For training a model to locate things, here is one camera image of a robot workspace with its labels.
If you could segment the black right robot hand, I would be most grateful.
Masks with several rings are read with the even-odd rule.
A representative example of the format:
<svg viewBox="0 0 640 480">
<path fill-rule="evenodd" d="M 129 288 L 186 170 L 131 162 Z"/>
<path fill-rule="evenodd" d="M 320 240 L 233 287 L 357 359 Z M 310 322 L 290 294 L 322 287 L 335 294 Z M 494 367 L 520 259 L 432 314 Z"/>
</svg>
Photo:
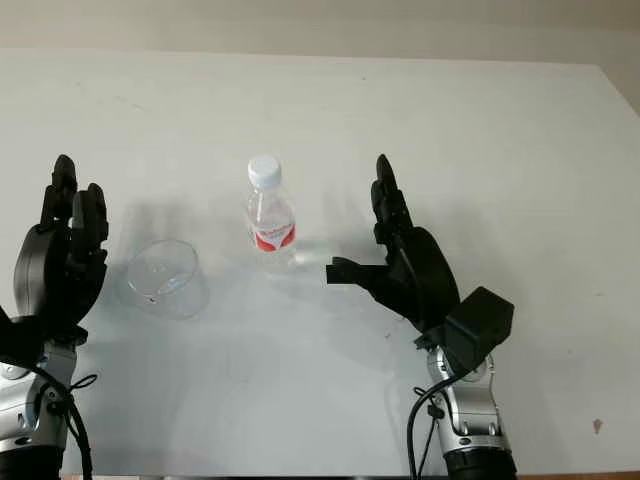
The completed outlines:
<svg viewBox="0 0 640 480">
<path fill-rule="evenodd" d="M 383 265 L 363 265 L 334 257 L 326 266 L 329 284 L 354 284 L 409 320 L 420 333 L 419 348 L 436 345 L 434 331 L 460 303 L 453 273 L 436 239 L 413 224 L 403 192 L 385 155 L 376 162 L 371 186 L 375 241 L 386 247 Z"/>
</svg>

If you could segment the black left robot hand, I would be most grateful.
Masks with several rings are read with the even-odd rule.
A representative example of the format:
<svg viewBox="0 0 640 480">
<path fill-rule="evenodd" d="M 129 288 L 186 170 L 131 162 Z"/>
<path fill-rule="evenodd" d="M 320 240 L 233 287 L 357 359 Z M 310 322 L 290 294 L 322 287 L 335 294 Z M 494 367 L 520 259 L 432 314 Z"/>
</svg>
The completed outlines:
<svg viewBox="0 0 640 480">
<path fill-rule="evenodd" d="M 45 340 L 73 333 L 102 290 L 108 234 L 102 188 L 91 183 L 81 190 L 73 160 L 59 155 L 14 270 L 18 321 Z"/>
</svg>

